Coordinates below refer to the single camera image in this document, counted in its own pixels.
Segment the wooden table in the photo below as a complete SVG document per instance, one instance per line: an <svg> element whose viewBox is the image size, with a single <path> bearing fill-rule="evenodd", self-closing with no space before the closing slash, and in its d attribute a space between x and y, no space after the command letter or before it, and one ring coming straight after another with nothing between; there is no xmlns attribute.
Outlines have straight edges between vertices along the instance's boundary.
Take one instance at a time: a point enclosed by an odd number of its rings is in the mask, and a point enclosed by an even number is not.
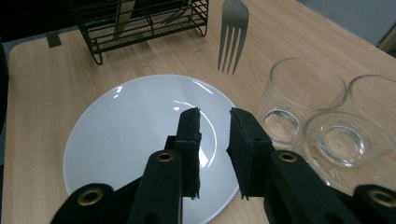
<svg viewBox="0 0 396 224"><path fill-rule="evenodd" d="M306 57L346 83L362 74L396 77L396 59L294 0L246 0L247 41L235 74L217 70L222 1L210 2L208 33L190 30L104 54L96 65L79 31L18 45L10 55L2 223L49 223L67 198L63 155L80 115L121 83L152 74L196 77L255 113L271 66ZM211 223L267 223L263 198L240 194Z"/></svg>

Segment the drinking glass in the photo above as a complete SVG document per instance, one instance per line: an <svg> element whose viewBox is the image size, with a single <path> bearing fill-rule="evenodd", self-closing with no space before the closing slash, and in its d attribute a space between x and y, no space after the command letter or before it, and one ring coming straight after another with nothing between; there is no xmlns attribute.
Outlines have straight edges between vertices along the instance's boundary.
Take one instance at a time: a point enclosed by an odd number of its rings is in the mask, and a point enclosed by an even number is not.
<svg viewBox="0 0 396 224"><path fill-rule="evenodd" d="M375 123L396 140L396 79L381 75L355 77L349 83L348 97L363 117Z"/></svg>
<svg viewBox="0 0 396 224"><path fill-rule="evenodd" d="M330 67L310 59L276 63L261 99L258 121L276 147L290 147L313 115L338 108L347 85Z"/></svg>
<svg viewBox="0 0 396 224"><path fill-rule="evenodd" d="M396 187L395 160L379 159L395 147L370 120L332 111L309 119L302 141L290 149L302 154L328 185L352 193L361 184Z"/></svg>

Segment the fork tines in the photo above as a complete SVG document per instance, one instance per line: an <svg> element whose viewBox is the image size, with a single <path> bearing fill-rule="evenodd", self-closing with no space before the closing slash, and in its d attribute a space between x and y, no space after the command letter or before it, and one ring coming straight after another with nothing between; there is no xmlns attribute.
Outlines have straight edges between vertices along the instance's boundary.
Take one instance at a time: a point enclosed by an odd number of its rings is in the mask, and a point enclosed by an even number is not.
<svg viewBox="0 0 396 224"><path fill-rule="evenodd" d="M233 73L235 72L247 32L248 8L241 0L226 0L222 9L218 70L222 67L221 72L224 72L225 66L228 64L227 73L229 73L233 64Z"/></svg>

